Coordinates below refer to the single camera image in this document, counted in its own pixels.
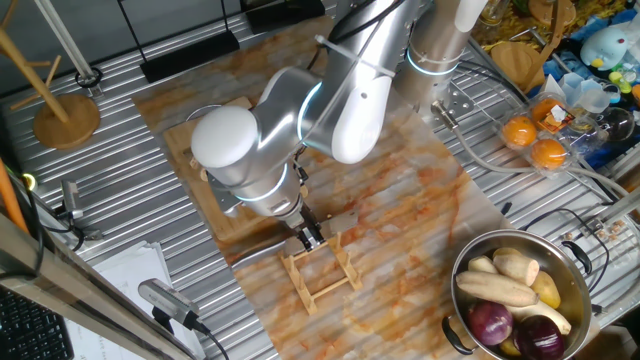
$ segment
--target plastic container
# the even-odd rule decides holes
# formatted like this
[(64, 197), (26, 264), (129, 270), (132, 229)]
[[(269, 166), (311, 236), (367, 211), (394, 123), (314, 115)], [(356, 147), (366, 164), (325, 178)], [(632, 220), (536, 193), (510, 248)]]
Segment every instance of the plastic container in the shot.
[(548, 177), (599, 149), (607, 139), (592, 114), (569, 107), (553, 93), (538, 94), (529, 104), (507, 114), (498, 127), (505, 144)]

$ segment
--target white paper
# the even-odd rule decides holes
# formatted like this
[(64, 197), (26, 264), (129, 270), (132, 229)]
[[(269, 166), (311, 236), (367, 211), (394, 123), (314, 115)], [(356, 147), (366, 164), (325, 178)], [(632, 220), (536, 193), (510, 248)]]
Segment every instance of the white paper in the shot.
[[(162, 256), (162, 249), (157, 243), (141, 242), (136, 244), (94, 266), (94, 269), (149, 315), (151, 315), (153, 306), (140, 297), (138, 285), (147, 279), (156, 278), (171, 286), (169, 271)], [(66, 319), (65, 321), (76, 359), (142, 359), (91, 330), (85, 329), (72, 321)], [(187, 330), (174, 320), (171, 320), (171, 327), (178, 340), (191, 349), (198, 359), (204, 359), (204, 351), (193, 331)]]

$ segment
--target gray cable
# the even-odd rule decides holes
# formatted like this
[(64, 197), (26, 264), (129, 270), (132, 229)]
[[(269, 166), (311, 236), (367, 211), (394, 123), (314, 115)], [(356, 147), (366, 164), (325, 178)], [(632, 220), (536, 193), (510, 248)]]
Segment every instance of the gray cable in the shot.
[[(536, 169), (533, 167), (524, 167), (524, 168), (506, 168), (506, 167), (501, 167), (501, 166), (496, 166), (496, 165), (491, 165), (488, 162), (484, 161), (481, 157), (479, 157), (469, 146), (469, 144), (467, 143), (467, 141), (464, 139), (464, 137), (462, 136), (462, 133), (460, 133), (460, 129), (459, 128), (455, 128), (453, 129), (453, 133), (456, 135), (456, 137), (458, 138), (458, 140), (460, 141), (460, 145), (462, 145), (462, 147), (467, 151), (467, 153), (469, 153), (469, 155), (473, 158), (473, 160), (480, 166), (487, 168), (489, 170), (492, 171), (496, 171), (496, 172), (501, 172), (501, 173), (512, 173), (512, 174), (517, 174), (517, 173), (532, 173), (535, 172)], [(600, 175), (597, 172), (591, 171), (591, 170), (587, 170), (587, 169), (582, 169), (582, 168), (578, 168), (578, 167), (569, 167), (566, 169), (568, 172), (571, 173), (576, 173), (576, 174), (582, 174), (582, 175), (586, 175), (589, 176), (592, 179), (596, 179), (600, 182), (602, 182), (603, 184), (609, 185), (613, 190), (615, 190), (616, 192), (618, 192), (620, 195), (622, 196), (627, 196), (629, 195), (629, 192), (627, 190), (625, 190), (622, 186), (618, 185), (618, 183), (616, 183), (615, 181), (609, 179), (608, 177), (604, 176), (604, 175)]]

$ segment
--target corrugated metal table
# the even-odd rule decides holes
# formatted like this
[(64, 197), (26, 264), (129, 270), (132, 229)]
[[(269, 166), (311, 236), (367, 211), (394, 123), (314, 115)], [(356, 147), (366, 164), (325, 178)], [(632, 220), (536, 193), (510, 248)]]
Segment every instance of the corrugated metal table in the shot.
[[(335, 1), (326, 1), (328, 14), (334, 12)], [(251, 34), (246, 19), (240, 15), (229, 20), (229, 26), (247, 47), (267, 34)], [(223, 31), (217, 23), (194, 30), (145, 49), (152, 58)], [(469, 47), (465, 59), (489, 64), (488, 57)], [(90, 264), (98, 263), (139, 241), (155, 241), (162, 245), (173, 286), (196, 301), (202, 309), (205, 324), (232, 359), (273, 359), (278, 355), (255, 316), (249, 302), (224, 262), (205, 224), (164, 154), (145, 126), (131, 97), (150, 88), (139, 64), (139, 53), (132, 52), (99, 64), (105, 74), (102, 87), (105, 97), (97, 100), (102, 122), (93, 137), (78, 148), (57, 151), (43, 147), (33, 136), (32, 121), (42, 102), (36, 101), (16, 112), (9, 105), (32, 91), (2, 99), (2, 112), (7, 121), (13, 146), (25, 170), (39, 182), (37, 193), (51, 207), (61, 203), (59, 181), (75, 179), (78, 183), (85, 217), (80, 226), (100, 228), (105, 239), (88, 243), (80, 252)], [(486, 160), (505, 166), (522, 166), (524, 160), (504, 147), (495, 136), (490, 117), (500, 118), (516, 105), (500, 84), (477, 75), (458, 71), (454, 83), (475, 103), (472, 113), (460, 120), (464, 136), (475, 151)], [(71, 76), (57, 79), (55, 94), (82, 92)], [(603, 193), (590, 180), (577, 180), (567, 175), (549, 180), (537, 174), (500, 174), (477, 166), (460, 147), (454, 135), (444, 126), (434, 129), (436, 135), (455, 155), (489, 199), (502, 208), (512, 202), (507, 214), (515, 227), (521, 227), (539, 214), (568, 207), (582, 216), (595, 215), (604, 207)], [(531, 229), (554, 243), (559, 236), (572, 231), (577, 223), (564, 215), (548, 218)], [(630, 230), (608, 243), (612, 254), (610, 270), (592, 294), (594, 303), (607, 306), (635, 283), (640, 274), (637, 238)], [(594, 259), (594, 281), (604, 261), (604, 253), (595, 240), (578, 240)], [(598, 318), (606, 326), (637, 303), (603, 314)], [(205, 353), (219, 357), (219, 352), (206, 337), (201, 337)]]

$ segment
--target white cable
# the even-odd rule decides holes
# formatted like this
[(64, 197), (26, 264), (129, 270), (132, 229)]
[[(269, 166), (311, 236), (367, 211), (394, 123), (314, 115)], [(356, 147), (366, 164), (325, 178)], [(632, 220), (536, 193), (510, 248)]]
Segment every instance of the white cable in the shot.
[(390, 77), (396, 76), (396, 72), (395, 71), (391, 71), (391, 70), (385, 69), (382, 66), (378, 66), (376, 64), (370, 63), (367, 60), (364, 60), (361, 55), (355, 54), (355, 53), (347, 50), (344, 46), (340, 46), (338, 44), (332, 43), (331, 41), (325, 39), (324, 36), (322, 36), (322, 35), (316, 35), (315, 39), (316, 39), (316, 41), (318, 43), (328, 47), (331, 50), (334, 50), (335, 52), (337, 52), (338, 54), (340, 54), (340, 55), (342, 55), (342, 56), (344, 56), (346, 58), (349, 58), (349, 59), (351, 59), (351, 60), (353, 60), (355, 62), (363, 63), (363, 64), (367, 65), (368, 67), (372, 68), (373, 70), (375, 70), (377, 72), (380, 72), (380, 73), (383, 73), (383, 74), (385, 74), (387, 76), (390, 76)]
[(591, 170), (587, 170), (587, 169), (583, 169), (583, 168), (578, 168), (578, 167), (567, 168), (567, 171), (570, 171), (572, 173), (587, 175), (592, 179), (598, 180), (601, 183), (609, 185), (613, 190), (615, 190), (616, 192), (618, 192), (618, 194), (620, 194), (622, 196), (629, 195), (629, 192), (627, 190), (625, 190), (625, 188), (623, 188), (622, 186), (618, 185), (617, 182), (609, 179), (608, 177), (606, 177), (604, 175), (600, 175), (597, 172), (594, 172), (594, 171), (591, 171)]
[(473, 152), (473, 150), (471, 150), (471, 147), (467, 143), (467, 140), (465, 140), (464, 137), (462, 136), (462, 134), (460, 133), (460, 129), (459, 128), (454, 128), (453, 129), (453, 133), (456, 135), (456, 137), (458, 137), (458, 140), (460, 140), (460, 145), (462, 145), (462, 147), (469, 153), (469, 155), (471, 155), (473, 160), (476, 163), (478, 163), (478, 165), (480, 165), (480, 166), (482, 166), (484, 168), (487, 168), (489, 170), (496, 171), (496, 172), (501, 172), (501, 173), (530, 173), (530, 172), (535, 172), (536, 171), (532, 167), (506, 168), (506, 167), (491, 165), (488, 162), (484, 161), (475, 152)]
[[(469, 153), (469, 155), (471, 155), (473, 160), (478, 165), (480, 165), (480, 166), (482, 166), (484, 168), (487, 168), (489, 170), (496, 171), (496, 172), (512, 173), (512, 174), (513, 173), (532, 173), (532, 172), (536, 171), (536, 169), (533, 168), (533, 167), (506, 168), (506, 167), (491, 165), (488, 162), (484, 161), (480, 156), (478, 156), (471, 149), (471, 147), (469, 146), (467, 141), (462, 136), (462, 133), (460, 133), (460, 129), (459, 128), (454, 128), (453, 129), (453, 133), (456, 135), (456, 137), (460, 141), (460, 145), (462, 145), (462, 147), (467, 151), (467, 153)], [(596, 172), (593, 172), (593, 171), (590, 171), (590, 170), (587, 170), (587, 169), (578, 168), (578, 167), (569, 167), (566, 170), (568, 172), (589, 176), (592, 179), (596, 179), (596, 180), (598, 180), (598, 181), (600, 181), (600, 182), (602, 182), (602, 183), (604, 183), (606, 185), (609, 185), (613, 190), (615, 190), (616, 192), (618, 192), (622, 196), (629, 195), (629, 192), (627, 190), (625, 190), (622, 186), (618, 185), (618, 183), (616, 183), (615, 181), (609, 179), (608, 177), (600, 175), (600, 174), (598, 174)]]

